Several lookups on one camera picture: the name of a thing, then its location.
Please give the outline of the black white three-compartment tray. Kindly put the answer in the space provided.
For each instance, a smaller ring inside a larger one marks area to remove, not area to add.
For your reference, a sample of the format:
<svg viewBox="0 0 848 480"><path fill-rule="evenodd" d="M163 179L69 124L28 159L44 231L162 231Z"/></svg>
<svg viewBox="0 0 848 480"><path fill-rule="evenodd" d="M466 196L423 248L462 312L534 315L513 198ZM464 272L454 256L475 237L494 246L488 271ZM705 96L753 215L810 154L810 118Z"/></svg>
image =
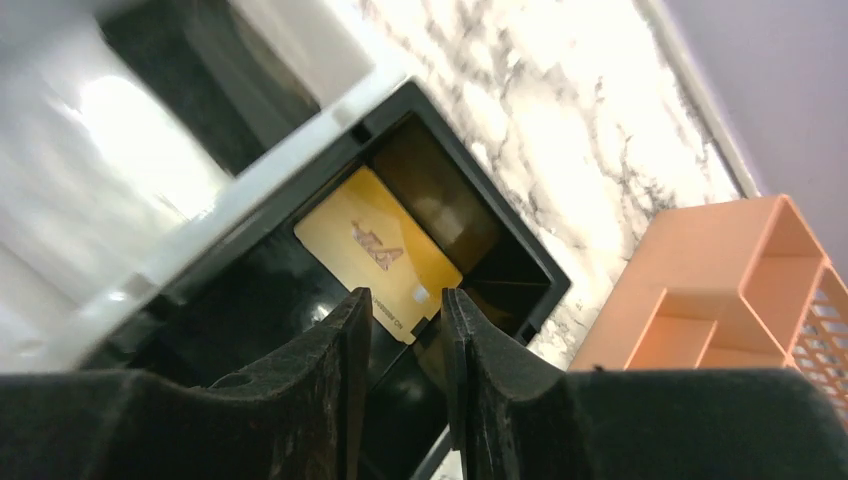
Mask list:
<svg viewBox="0 0 848 480"><path fill-rule="evenodd" d="M294 226L362 167L527 345L570 279L341 2L3 2L2 372L205 387L297 338L350 290ZM374 318L357 478L445 457L440 327Z"/></svg>

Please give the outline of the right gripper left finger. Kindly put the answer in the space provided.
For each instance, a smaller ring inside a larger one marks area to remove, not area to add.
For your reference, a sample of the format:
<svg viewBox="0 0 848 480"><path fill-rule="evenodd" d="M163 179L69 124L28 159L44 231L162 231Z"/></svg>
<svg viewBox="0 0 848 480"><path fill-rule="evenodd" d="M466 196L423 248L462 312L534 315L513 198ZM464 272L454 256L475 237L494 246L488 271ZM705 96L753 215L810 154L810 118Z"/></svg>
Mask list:
<svg viewBox="0 0 848 480"><path fill-rule="evenodd" d="M358 288L208 388L144 370L1 379L5 479L353 479L373 322Z"/></svg>

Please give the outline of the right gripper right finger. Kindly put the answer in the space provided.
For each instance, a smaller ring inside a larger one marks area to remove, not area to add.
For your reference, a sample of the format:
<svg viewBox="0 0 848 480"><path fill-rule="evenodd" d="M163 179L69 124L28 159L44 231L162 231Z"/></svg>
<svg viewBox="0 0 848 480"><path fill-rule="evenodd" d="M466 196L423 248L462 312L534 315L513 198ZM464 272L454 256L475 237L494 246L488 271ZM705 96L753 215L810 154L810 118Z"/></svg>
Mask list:
<svg viewBox="0 0 848 480"><path fill-rule="evenodd" d="M442 294L452 446L468 479L843 479L833 407L787 369L565 372Z"/></svg>

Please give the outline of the gold VIP card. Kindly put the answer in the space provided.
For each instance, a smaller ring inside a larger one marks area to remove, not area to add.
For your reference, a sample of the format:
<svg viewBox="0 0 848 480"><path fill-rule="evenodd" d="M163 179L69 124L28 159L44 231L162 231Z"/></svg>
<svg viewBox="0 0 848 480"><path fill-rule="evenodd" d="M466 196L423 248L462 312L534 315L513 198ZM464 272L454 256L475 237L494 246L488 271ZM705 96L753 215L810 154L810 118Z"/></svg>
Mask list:
<svg viewBox="0 0 848 480"><path fill-rule="evenodd" d="M362 167L294 226L296 238L349 290L371 290L373 315L404 344L441 307L461 272L377 175Z"/></svg>

